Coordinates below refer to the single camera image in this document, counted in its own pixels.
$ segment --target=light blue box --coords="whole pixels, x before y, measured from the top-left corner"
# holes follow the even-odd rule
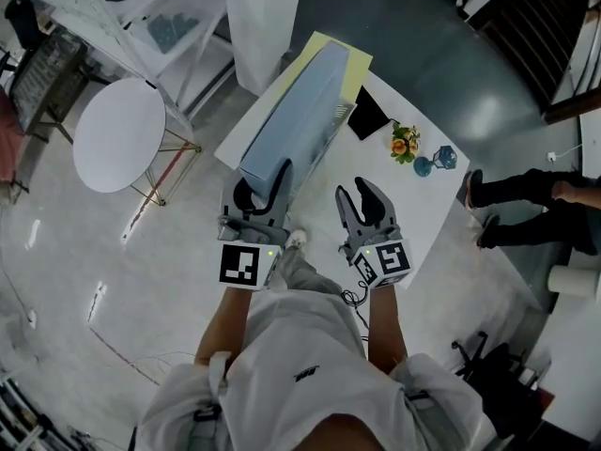
[[[239,169],[254,193],[267,199],[286,159],[298,190],[336,131],[331,121],[340,102],[348,49],[328,42],[287,90],[246,150]]]

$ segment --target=black logo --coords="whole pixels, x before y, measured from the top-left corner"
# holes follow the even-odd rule
[[[299,382],[300,380],[303,380],[308,376],[313,376],[316,373],[316,369],[318,367],[319,367],[318,365],[313,365],[313,366],[309,367],[308,369],[305,369],[304,371],[295,375],[295,381]]]

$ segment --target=blue vase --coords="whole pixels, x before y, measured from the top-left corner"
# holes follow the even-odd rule
[[[427,177],[432,172],[432,161],[425,157],[418,157],[413,161],[413,170],[420,177]]]

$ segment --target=white t-shirt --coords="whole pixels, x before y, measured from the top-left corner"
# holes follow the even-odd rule
[[[458,450],[481,423],[480,397],[428,356],[391,376],[371,365],[337,296],[256,293],[244,350],[223,375],[227,355],[171,370],[139,427],[141,446],[289,451],[328,416],[350,414],[387,451]]]

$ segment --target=office chair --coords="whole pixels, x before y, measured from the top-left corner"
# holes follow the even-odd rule
[[[543,406],[538,393],[519,382],[521,357],[511,354],[507,343],[483,357],[488,335],[478,335],[482,341],[471,358],[457,341],[452,343],[465,361],[457,376],[482,397],[483,410],[500,438],[530,436],[540,423]]]

